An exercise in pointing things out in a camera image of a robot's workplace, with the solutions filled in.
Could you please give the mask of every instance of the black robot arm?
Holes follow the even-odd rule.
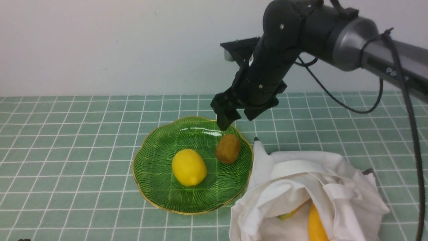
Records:
[[[393,57],[380,40],[376,24],[358,10],[334,7],[323,0],[274,0],[263,16],[263,35],[221,44],[239,70],[232,86],[217,94],[211,107],[220,129],[248,120],[278,105],[283,79],[302,52],[343,71],[366,69],[400,87]],[[404,78],[412,95],[428,103],[428,50],[394,41]]]

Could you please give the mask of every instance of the yellow lemon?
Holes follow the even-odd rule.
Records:
[[[184,149],[175,154],[172,172],[184,186],[196,186],[207,176],[207,167],[202,157],[192,149]]]

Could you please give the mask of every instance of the white cloth bag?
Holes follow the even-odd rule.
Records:
[[[330,241],[375,241],[388,207],[373,174],[363,175],[341,155],[253,146],[246,193],[231,208],[231,241],[309,241],[310,199]],[[302,205],[291,218],[277,216]]]

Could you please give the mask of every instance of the green glass plate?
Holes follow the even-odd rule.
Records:
[[[241,151],[232,164],[215,157],[221,137],[238,136]],[[172,159],[183,149],[196,150],[207,166],[207,176],[195,187],[181,185],[172,173]],[[203,214],[237,197],[248,184],[253,150],[238,130],[220,131],[214,120],[186,117],[150,133],[133,162],[134,179],[142,196],[155,207],[179,214]]]

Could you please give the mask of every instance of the brown kiwi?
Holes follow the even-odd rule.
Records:
[[[217,145],[216,157],[225,164],[234,163],[241,151],[241,141],[233,134],[226,134]]]

